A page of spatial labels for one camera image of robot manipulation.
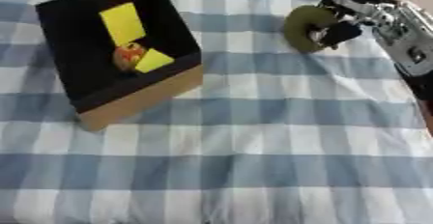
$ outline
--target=yellow sticky note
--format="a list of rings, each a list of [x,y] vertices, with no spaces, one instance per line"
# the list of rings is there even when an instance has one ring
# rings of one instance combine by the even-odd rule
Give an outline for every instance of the yellow sticky note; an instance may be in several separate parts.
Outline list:
[[[123,4],[100,13],[111,39],[117,46],[146,36],[143,24],[132,3]]]
[[[143,73],[147,73],[149,71],[156,70],[173,62],[173,58],[155,49],[150,49],[146,53],[146,55],[144,55],[144,57],[140,60],[140,62],[138,62],[138,65],[135,67],[135,69]]]

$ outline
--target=open box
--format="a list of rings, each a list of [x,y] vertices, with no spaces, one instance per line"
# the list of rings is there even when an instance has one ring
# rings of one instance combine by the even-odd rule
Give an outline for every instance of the open box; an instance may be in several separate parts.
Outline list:
[[[100,13],[133,3],[139,42],[174,59],[147,73],[122,72]],[[37,5],[56,69],[80,120],[101,129],[202,83],[200,48],[170,0],[53,0]]]

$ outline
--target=metal robotic arm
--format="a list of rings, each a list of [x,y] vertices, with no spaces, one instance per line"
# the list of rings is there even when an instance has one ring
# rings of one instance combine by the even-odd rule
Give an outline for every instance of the metal robotic arm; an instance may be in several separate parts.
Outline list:
[[[372,33],[394,61],[417,98],[427,100],[433,114],[433,17],[408,1],[322,0],[338,22],[309,37],[322,46],[337,47],[361,35],[361,26]]]

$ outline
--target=bed sheet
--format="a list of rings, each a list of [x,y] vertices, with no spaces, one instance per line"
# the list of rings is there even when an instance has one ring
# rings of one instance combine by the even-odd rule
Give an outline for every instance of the bed sheet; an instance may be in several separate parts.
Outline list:
[[[368,31],[300,55],[318,0],[172,0],[204,84],[99,132],[75,120],[34,5],[0,0],[0,223],[427,224],[432,141]]]

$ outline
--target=small toy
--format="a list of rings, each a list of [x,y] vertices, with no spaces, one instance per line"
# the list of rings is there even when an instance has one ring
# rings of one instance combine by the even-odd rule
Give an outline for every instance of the small toy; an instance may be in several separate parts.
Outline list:
[[[146,53],[147,49],[139,43],[129,42],[116,48],[113,62],[119,70],[131,71],[135,69]]]

